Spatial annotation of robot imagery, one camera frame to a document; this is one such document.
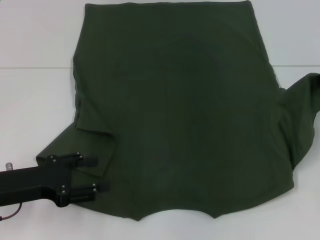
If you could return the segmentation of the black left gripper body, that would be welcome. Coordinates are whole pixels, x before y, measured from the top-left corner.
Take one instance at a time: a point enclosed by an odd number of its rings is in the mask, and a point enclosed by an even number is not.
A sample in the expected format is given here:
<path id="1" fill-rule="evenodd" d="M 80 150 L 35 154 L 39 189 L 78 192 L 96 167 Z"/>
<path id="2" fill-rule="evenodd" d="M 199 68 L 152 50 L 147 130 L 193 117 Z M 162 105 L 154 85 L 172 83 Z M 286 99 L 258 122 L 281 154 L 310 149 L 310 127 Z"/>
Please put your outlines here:
<path id="1" fill-rule="evenodd" d="M 2 171 L 0 205 L 46 199 L 66 207 L 70 204 L 71 173 L 70 166 L 56 157 L 36 167 Z"/>

